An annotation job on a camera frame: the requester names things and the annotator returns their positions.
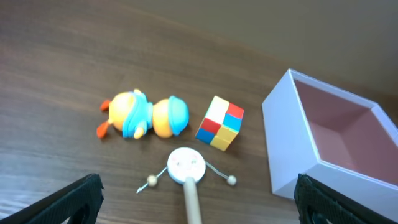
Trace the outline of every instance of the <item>toy duck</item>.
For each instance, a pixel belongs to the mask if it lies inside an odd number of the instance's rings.
[[[109,119],[97,128],[100,139],[105,137],[111,124],[124,138],[139,139],[152,127],[160,137],[178,136],[189,120],[188,106],[180,98],[171,96],[153,105],[138,89],[120,93],[112,101],[105,100],[101,110],[106,109],[109,109]]]

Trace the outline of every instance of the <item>colorful cube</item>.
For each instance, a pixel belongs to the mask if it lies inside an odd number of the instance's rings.
[[[225,151],[241,129],[243,113],[242,108],[215,96],[196,138]]]

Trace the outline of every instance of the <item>white string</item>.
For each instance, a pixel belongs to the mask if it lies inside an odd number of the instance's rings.
[[[166,170],[167,170],[167,167],[164,167],[163,170],[156,175],[156,179],[159,178]],[[148,182],[146,182],[146,184],[144,184],[142,187],[139,187],[137,189],[136,194],[138,194],[139,192],[142,192],[142,190],[144,190],[146,187],[148,187]]]
[[[207,161],[205,161],[206,162],[206,165],[210,168],[210,169],[212,169],[217,175],[219,175],[220,177],[222,177],[222,178],[225,178],[225,179],[227,179],[228,180],[228,176],[227,175],[225,175],[225,174],[223,174],[222,172],[220,172],[218,169],[216,169],[213,165],[211,165],[209,162],[207,162]]]

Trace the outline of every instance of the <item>open box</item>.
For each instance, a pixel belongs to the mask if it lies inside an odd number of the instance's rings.
[[[289,69],[262,110],[274,194],[308,174],[398,222],[398,129],[377,103]]]

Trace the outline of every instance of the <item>yellow and blue toy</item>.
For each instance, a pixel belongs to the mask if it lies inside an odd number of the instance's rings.
[[[112,101],[105,100],[101,110],[106,109],[109,109],[109,119],[97,128],[100,139],[105,137],[111,124],[124,138],[139,139],[150,128],[163,138],[178,136],[189,120],[188,106],[180,98],[171,96],[153,105],[138,89],[120,93]]]
[[[241,129],[243,113],[242,108],[215,96],[196,138],[225,151]]]

